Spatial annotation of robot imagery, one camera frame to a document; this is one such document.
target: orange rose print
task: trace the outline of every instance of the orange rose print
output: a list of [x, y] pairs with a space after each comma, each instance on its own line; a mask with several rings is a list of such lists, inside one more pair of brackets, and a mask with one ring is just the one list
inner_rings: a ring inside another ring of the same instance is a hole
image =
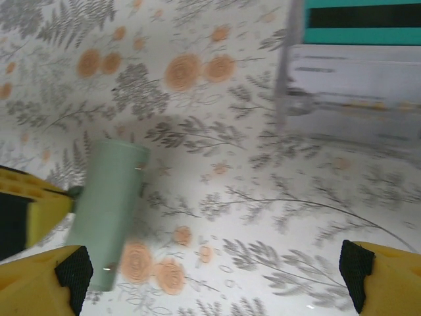
[[0, 99], [7, 99], [12, 94], [12, 84], [7, 82], [3, 87], [1, 87], [1, 98]]
[[333, 166], [338, 170], [347, 170], [351, 167], [351, 162], [346, 158], [337, 157], [334, 159]]
[[124, 125], [116, 126], [117, 135], [121, 136], [126, 131], [126, 127]]
[[41, 153], [41, 160], [43, 163], [48, 163], [51, 157], [51, 151], [49, 149], [44, 149]]
[[144, 38], [135, 38], [133, 41], [133, 49], [136, 51], [141, 51], [145, 47]]
[[174, 91], [186, 91], [193, 87], [199, 77], [200, 60], [193, 54], [176, 57], [165, 71], [166, 85]]
[[121, 64], [121, 56], [119, 53], [110, 53], [105, 56], [101, 65], [101, 70], [104, 74], [114, 74]]
[[79, 58], [78, 74], [82, 78], [93, 76], [101, 61], [98, 49], [88, 49]]
[[126, 244], [122, 254], [121, 273], [134, 284], [147, 282], [152, 275], [152, 255], [140, 242]]
[[228, 26], [219, 26], [215, 28], [212, 33], [212, 41], [223, 41], [228, 38], [228, 34], [230, 33], [230, 28]]
[[214, 167], [213, 172], [215, 172], [216, 174], [222, 175], [222, 174], [226, 174], [228, 172], [228, 169], [231, 169], [231, 166], [228, 166], [226, 164], [226, 160], [224, 160], [221, 163], [217, 163], [215, 165], [212, 165], [212, 167]]
[[22, 145], [26, 145], [28, 143], [29, 140], [29, 133], [25, 132], [20, 136], [20, 143]]
[[188, 247], [191, 242], [191, 231], [187, 226], [178, 227], [174, 231], [174, 241], [182, 246]]
[[270, 12], [268, 14], [265, 14], [262, 18], [262, 21], [265, 23], [271, 23], [273, 20], [275, 20], [276, 15], [273, 12]]
[[155, 269], [155, 277], [162, 290], [170, 295], [178, 295], [184, 288], [184, 271], [172, 258], [165, 258]]
[[138, 11], [142, 3], [143, 0], [133, 0], [133, 10]]
[[15, 62], [11, 62], [10, 64], [7, 65], [6, 68], [6, 73], [7, 74], [11, 74], [14, 70], [14, 68], [16, 67], [16, 63]]
[[162, 10], [162, 9], [158, 9], [158, 10], [155, 12], [154, 16], [155, 16], [155, 18], [160, 18], [163, 14], [164, 14], [164, 10]]
[[124, 38], [125, 35], [126, 35], [126, 27], [121, 26], [119, 28], [116, 28], [116, 30], [114, 31], [114, 34], [112, 35], [112, 38], [114, 39], [114, 41], [120, 41]]
[[228, 55], [223, 55], [207, 63], [203, 75], [210, 82], [223, 82], [231, 78], [234, 70], [235, 60]]
[[209, 263], [213, 257], [213, 249], [210, 246], [201, 246], [199, 250], [200, 261]]

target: black stripe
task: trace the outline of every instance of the black stripe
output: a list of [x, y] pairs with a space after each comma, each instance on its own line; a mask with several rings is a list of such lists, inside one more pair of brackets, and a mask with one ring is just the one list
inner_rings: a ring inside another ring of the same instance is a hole
[[70, 198], [70, 196], [67, 194], [67, 192], [61, 192], [61, 191], [56, 191], [56, 190], [46, 189], [46, 188], [43, 188], [42, 190], [47, 191], [47, 192], [60, 194], [61, 196], [66, 196], [66, 197]]
[[28, 197], [0, 192], [0, 261], [25, 250], [27, 210], [32, 202]]
[[421, 3], [310, 9], [308, 28], [421, 28]]
[[20, 174], [25, 174], [25, 175], [29, 174], [27, 172], [17, 170], [17, 169], [13, 169], [13, 168], [9, 168], [9, 167], [6, 167], [6, 166], [0, 166], [0, 169], [5, 169], [5, 170], [8, 170], [8, 171], [12, 171], [12, 172], [20, 173]]

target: black gripper pad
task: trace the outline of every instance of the black gripper pad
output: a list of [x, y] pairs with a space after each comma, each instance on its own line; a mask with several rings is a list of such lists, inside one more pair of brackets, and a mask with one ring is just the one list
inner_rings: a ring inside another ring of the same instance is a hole
[[85, 246], [80, 246], [55, 268], [61, 286], [70, 289], [70, 307], [79, 316], [91, 281], [93, 267]]
[[374, 252], [349, 240], [344, 240], [342, 243], [339, 270], [358, 314], [361, 313], [366, 299], [364, 279], [372, 274], [375, 257]]

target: mint green cup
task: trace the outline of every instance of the mint green cup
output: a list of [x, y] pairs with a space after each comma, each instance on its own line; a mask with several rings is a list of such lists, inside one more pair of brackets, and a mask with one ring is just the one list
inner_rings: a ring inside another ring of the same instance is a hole
[[93, 145], [66, 241], [86, 246], [93, 265], [92, 290], [112, 290], [149, 157], [149, 149], [120, 140]]

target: floral fabric surface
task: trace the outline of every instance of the floral fabric surface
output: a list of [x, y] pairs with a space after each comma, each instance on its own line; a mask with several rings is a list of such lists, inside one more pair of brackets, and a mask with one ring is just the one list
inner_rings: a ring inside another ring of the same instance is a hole
[[355, 315], [344, 239], [421, 251], [419, 170], [278, 137], [288, 6], [0, 0], [2, 165], [68, 188], [92, 140], [152, 151], [115, 289], [82, 315]]

